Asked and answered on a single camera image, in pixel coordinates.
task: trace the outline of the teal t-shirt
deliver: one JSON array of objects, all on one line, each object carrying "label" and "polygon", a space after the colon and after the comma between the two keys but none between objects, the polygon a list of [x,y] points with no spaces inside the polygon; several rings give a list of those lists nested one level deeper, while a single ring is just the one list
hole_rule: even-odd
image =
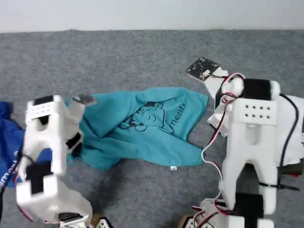
[{"label": "teal t-shirt", "polygon": [[106,170],[121,158],[166,166],[201,164],[201,148],[187,142],[206,111],[208,97],[185,88],[93,95],[80,129],[80,159]]}]

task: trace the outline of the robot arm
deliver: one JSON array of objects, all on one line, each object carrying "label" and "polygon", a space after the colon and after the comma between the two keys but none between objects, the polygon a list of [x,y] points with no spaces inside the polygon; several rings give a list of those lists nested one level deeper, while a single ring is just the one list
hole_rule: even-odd
[{"label": "robot arm", "polygon": [[[200,205],[201,216],[188,224],[192,222],[199,228],[272,228],[273,221],[264,219],[264,215],[274,213],[276,208],[280,86],[275,81],[233,78],[242,76],[238,73],[222,77],[213,73],[218,71],[214,66],[220,65],[201,57],[186,72],[203,82],[215,99],[215,112],[208,122],[215,128],[222,124],[219,132],[228,136],[220,185],[224,200],[205,199]],[[236,182],[246,163],[252,163],[256,169],[259,195],[236,193]]]},{"label": "robot arm", "polygon": [[[83,140],[79,123],[86,105],[94,101],[91,96],[79,96],[67,108],[60,96],[53,95],[27,105],[23,157],[18,166],[22,182],[16,186],[17,204],[42,220],[60,223],[61,227],[93,227],[90,202],[69,189],[60,177],[66,173],[67,154]],[[45,148],[52,150],[52,161],[35,163]]]}]

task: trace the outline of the white wall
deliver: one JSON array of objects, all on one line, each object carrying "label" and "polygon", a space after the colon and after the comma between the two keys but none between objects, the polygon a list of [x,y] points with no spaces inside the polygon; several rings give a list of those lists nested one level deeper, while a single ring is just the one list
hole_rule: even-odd
[{"label": "white wall", "polygon": [[0,32],[304,29],[304,0],[0,0]]}]

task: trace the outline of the cartoon print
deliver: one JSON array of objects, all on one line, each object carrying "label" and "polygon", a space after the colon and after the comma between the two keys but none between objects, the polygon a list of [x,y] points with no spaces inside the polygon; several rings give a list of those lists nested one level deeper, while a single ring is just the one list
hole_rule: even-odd
[{"label": "cartoon print", "polygon": [[121,129],[134,127],[139,132],[144,132],[148,126],[156,126],[162,129],[165,127],[168,128],[165,130],[170,131],[170,128],[165,124],[163,103],[148,102],[119,125]]}]

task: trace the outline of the gray carpet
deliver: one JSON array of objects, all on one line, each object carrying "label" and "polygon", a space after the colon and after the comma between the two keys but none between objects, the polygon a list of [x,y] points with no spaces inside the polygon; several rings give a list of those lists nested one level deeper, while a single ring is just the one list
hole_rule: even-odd
[{"label": "gray carpet", "polygon": [[[81,92],[106,93],[182,86],[208,94],[184,70],[205,56],[229,72],[277,80],[285,94],[304,96],[304,31],[104,31],[0,34],[0,99],[15,104],[13,118],[24,126],[26,102],[35,97]],[[190,134],[204,146],[213,130],[208,112]],[[226,141],[219,137],[208,156],[220,163]],[[217,194],[218,175],[207,164],[168,167],[123,160],[108,171],[83,163],[68,168],[65,182],[92,202],[116,228],[170,228],[191,206]],[[284,176],[284,183],[304,190],[304,178]],[[246,169],[238,183],[257,192],[257,178]],[[27,222],[15,206],[15,191],[4,195],[2,228],[51,227]],[[278,193],[277,228],[302,227],[303,192]]]}]

